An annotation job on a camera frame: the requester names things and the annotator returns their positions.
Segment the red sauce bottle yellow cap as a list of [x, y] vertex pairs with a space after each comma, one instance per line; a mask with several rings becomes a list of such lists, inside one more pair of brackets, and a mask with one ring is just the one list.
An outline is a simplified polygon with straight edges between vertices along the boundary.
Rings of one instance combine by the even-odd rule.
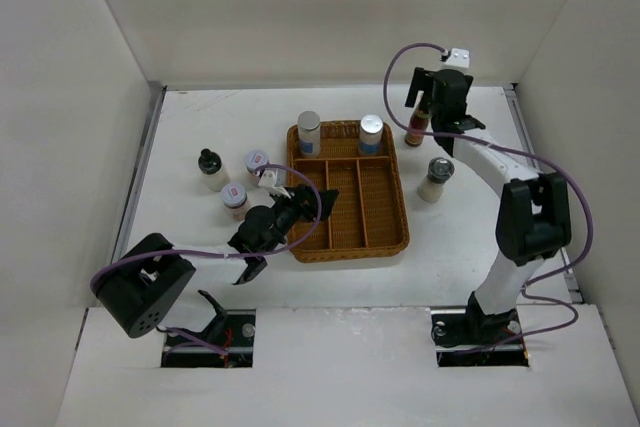
[[424, 139], [423, 132], [430, 123], [430, 113], [427, 103], [423, 101], [424, 93], [419, 92], [416, 98], [412, 115], [409, 119], [409, 131], [406, 132], [404, 142], [409, 147], [419, 147]]

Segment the silver-lid salt shaker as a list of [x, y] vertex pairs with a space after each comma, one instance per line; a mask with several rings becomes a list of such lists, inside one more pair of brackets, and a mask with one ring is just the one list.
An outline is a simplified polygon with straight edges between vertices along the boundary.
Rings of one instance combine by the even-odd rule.
[[304, 111], [297, 119], [299, 149], [305, 158], [317, 158], [321, 151], [321, 120], [314, 111]]
[[359, 153], [362, 156], [375, 156], [380, 151], [384, 122], [374, 114], [362, 117], [359, 124]]

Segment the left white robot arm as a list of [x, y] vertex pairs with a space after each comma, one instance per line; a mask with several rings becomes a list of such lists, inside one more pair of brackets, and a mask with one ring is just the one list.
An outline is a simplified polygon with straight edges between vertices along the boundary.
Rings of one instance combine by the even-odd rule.
[[252, 281], [266, 258], [292, 249], [289, 233], [299, 223], [312, 229], [327, 220], [339, 196], [336, 189], [316, 191], [299, 184], [273, 194], [272, 206], [251, 208], [228, 243], [212, 252], [179, 248], [162, 234], [143, 238], [123, 258], [94, 275], [90, 289], [128, 337], [136, 339], [158, 327], [196, 273], [197, 260], [239, 262], [230, 283]]

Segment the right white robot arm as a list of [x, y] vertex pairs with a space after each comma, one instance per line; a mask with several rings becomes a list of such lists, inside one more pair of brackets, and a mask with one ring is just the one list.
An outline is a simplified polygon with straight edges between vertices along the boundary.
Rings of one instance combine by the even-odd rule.
[[473, 79], [444, 68], [414, 70], [406, 103], [430, 117], [437, 144], [471, 168], [498, 196], [497, 257], [461, 315], [437, 317], [434, 342], [441, 347], [497, 342], [516, 319], [525, 283], [571, 239], [566, 180], [520, 162], [467, 112]]

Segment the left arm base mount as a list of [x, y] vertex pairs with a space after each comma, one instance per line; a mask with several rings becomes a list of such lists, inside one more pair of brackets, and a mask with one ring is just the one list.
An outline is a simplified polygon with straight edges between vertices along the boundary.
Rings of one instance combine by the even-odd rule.
[[163, 368], [251, 368], [256, 334], [255, 310], [227, 310], [211, 294], [200, 289], [214, 313], [200, 331], [179, 327], [197, 341], [157, 327], [165, 335], [160, 366]]

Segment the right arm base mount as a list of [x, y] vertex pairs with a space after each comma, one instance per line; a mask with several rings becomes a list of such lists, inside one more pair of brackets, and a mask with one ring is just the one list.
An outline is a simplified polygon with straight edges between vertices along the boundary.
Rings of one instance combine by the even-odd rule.
[[528, 367], [528, 353], [515, 310], [476, 329], [464, 312], [436, 311], [431, 337], [439, 367]]

